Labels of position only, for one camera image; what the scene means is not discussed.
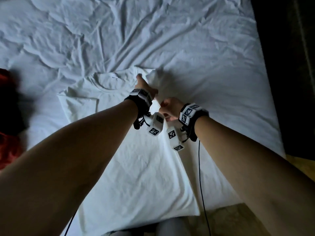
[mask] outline black wrist strap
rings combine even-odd
[[[134,89],[130,95],[125,98],[125,100],[132,100],[138,108],[138,116],[134,122],[134,128],[136,130],[140,129],[139,118],[142,118],[144,115],[148,115],[150,106],[152,105],[152,98],[148,91],[145,89]]]
[[[195,142],[197,135],[195,134],[195,123],[201,116],[209,116],[209,112],[195,103],[187,103],[180,111],[179,122],[183,124],[183,129],[187,132],[187,141],[189,138]]]

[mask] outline forearm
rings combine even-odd
[[[196,121],[195,133],[272,235],[315,232],[314,182],[273,151],[209,117]]]
[[[126,100],[60,129],[3,170],[0,214],[6,220],[0,221],[2,232],[18,235],[20,227],[28,235],[58,235],[103,173],[137,114],[136,104]]]

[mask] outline t-shirt sleeve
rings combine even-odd
[[[97,112],[98,99],[69,97],[57,94],[69,123],[75,122]]]

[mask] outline hand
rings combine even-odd
[[[151,97],[152,99],[154,99],[155,95],[158,94],[158,90],[157,89],[154,89],[154,88],[151,88],[148,83],[142,78],[142,74],[138,74],[136,76],[137,78],[137,85],[135,86],[135,89],[145,89],[147,90],[150,94],[151,94]]]
[[[180,111],[184,105],[178,98],[167,98],[161,103],[159,113],[164,114],[167,122],[173,121],[179,118]]]

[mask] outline mattress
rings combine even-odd
[[[250,0],[0,0],[0,50],[19,84],[27,149],[68,124],[58,92],[136,65],[159,71],[158,101],[198,103],[284,156]],[[179,157],[200,204],[198,143]],[[241,202],[203,146],[200,160],[207,210]]]

